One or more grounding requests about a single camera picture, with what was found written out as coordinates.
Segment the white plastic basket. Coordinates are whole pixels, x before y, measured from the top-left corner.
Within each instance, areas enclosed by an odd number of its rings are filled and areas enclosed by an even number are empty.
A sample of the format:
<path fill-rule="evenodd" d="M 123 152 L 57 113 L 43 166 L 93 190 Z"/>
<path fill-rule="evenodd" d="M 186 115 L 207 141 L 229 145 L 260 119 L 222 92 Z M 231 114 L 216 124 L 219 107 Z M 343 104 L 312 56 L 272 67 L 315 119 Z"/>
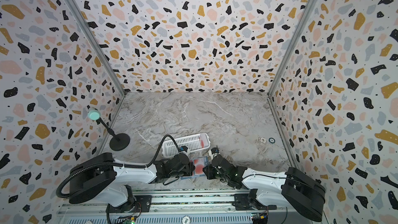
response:
<path fill-rule="evenodd" d="M 178 147 L 187 146 L 189 148 L 189 153 L 201 151 L 204 149 L 201 147 L 200 134 L 201 133 L 189 135 L 189 136 L 185 136 L 185 137 L 181 137 L 181 138 L 176 138 L 175 141 L 176 141 Z M 167 138 L 164 141 L 164 143 L 162 144 L 163 157 L 172 158 L 176 154 L 178 154 L 177 147 L 175 146 L 174 142 L 170 138 Z"/>

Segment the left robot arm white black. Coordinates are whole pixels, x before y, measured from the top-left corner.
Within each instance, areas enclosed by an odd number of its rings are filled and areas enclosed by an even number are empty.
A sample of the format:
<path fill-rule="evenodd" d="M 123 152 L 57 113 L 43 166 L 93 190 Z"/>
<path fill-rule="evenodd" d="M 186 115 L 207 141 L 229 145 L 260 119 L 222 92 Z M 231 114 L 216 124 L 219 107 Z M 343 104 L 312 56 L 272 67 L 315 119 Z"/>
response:
<path fill-rule="evenodd" d="M 115 208 L 132 206 L 136 200 L 129 183 L 170 184 L 190 176 L 195 166 L 188 156 L 179 153 L 171 159 L 154 161 L 151 165 L 122 163 L 109 152 L 103 153 L 70 171 L 69 193 L 57 190 L 58 197 L 66 197 L 70 204 L 91 200 L 102 201 Z"/>

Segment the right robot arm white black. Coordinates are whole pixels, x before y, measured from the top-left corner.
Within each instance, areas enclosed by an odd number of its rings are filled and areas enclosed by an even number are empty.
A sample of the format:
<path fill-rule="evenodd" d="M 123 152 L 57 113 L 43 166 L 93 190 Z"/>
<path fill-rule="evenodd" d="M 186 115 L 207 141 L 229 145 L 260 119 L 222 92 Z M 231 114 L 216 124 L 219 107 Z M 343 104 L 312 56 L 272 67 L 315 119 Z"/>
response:
<path fill-rule="evenodd" d="M 311 221 L 322 221 L 326 189 L 297 168 L 289 167 L 286 172 L 263 172 L 235 166 L 222 155 L 215 155 L 203 172 L 209 180 L 219 179 L 234 189 L 248 189 L 248 202 L 253 208 L 292 207 Z"/>

